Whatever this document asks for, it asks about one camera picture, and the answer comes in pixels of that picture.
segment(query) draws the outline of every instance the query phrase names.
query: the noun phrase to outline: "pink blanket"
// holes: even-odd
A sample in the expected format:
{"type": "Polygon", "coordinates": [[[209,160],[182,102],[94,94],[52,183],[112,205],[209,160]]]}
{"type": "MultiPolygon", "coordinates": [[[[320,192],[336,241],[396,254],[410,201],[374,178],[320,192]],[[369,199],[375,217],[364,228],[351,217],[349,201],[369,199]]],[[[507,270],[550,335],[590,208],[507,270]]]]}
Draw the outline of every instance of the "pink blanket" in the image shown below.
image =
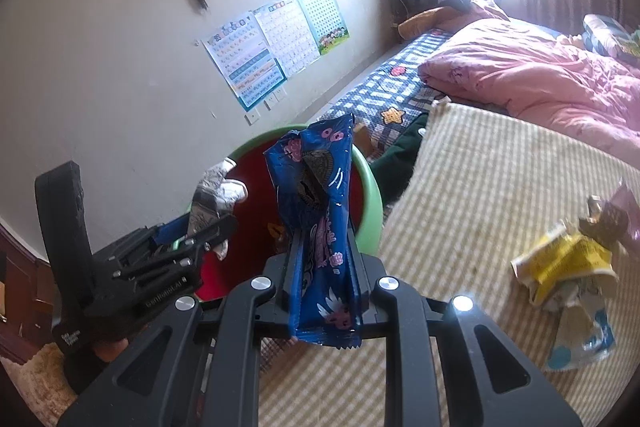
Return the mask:
{"type": "Polygon", "coordinates": [[[444,43],[418,73],[446,94],[504,106],[640,169],[640,78],[614,59],[485,19],[444,43]]]}

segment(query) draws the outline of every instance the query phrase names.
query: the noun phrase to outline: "electrical outlet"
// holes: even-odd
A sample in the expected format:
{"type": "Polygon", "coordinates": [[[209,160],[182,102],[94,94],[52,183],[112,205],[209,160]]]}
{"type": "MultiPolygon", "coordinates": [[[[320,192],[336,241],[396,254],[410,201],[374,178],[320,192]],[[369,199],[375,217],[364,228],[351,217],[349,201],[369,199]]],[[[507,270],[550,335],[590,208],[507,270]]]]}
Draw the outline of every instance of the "electrical outlet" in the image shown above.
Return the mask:
{"type": "Polygon", "coordinates": [[[284,90],[284,86],[279,87],[277,90],[273,92],[273,94],[278,99],[278,102],[282,102],[287,98],[287,92],[284,90]]]}
{"type": "Polygon", "coordinates": [[[258,108],[254,108],[250,112],[247,112],[244,115],[244,118],[246,118],[246,121],[249,122],[250,126],[254,125],[260,118],[260,113],[258,112],[258,108]]]}
{"type": "Polygon", "coordinates": [[[264,105],[267,106],[267,109],[271,111],[274,106],[278,103],[278,97],[274,93],[270,94],[266,99],[264,99],[264,105]]]}

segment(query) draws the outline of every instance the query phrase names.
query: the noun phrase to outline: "blue plastic packaging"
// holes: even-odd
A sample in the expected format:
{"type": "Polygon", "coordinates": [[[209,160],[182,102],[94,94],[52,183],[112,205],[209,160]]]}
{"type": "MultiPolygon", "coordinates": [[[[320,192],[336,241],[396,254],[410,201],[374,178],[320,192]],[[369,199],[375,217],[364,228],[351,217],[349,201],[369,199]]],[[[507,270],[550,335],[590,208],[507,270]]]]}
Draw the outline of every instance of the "blue plastic packaging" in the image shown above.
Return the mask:
{"type": "Polygon", "coordinates": [[[349,179],[353,115],[289,131],[264,155],[278,211],[291,236],[304,242],[296,256],[291,335],[335,347],[357,347],[360,312],[349,247],[349,179]]]}

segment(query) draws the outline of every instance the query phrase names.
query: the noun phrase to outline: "poster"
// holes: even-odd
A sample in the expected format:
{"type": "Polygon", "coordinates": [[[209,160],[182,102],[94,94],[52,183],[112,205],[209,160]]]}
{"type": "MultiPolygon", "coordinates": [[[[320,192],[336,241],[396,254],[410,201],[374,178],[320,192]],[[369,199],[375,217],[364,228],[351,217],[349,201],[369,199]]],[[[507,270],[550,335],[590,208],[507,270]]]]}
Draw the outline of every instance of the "poster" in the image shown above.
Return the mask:
{"type": "Polygon", "coordinates": [[[251,12],[214,30],[203,44],[245,111],[286,80],[251,12]]]}
{"type": "Polygon", "coordinates": [[[349,38],[336,0],[298,0],[322,55],[349,38]]]}
{"type": "Polygon", "coordinates": [[[320,57],[298,0],[278,0],[254,10],[254,16],[287,77],[320,57]]]}

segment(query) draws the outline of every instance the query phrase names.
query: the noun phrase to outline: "dark green cloth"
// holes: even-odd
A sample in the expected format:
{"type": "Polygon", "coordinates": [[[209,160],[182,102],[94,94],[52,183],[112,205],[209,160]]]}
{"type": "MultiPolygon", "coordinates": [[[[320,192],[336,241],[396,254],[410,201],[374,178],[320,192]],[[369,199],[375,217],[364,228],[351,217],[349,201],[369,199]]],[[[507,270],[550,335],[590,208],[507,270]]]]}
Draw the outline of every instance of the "dark green cloth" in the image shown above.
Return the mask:
{"type": "Polygon", "coordinates": [[[418,115],[394,144],[371,163],[370,168],[378,183],[383,205],[398,200],[409,185],[422,142],[418,130],[427,125],[428,117],[428,113],[418,115]]]}

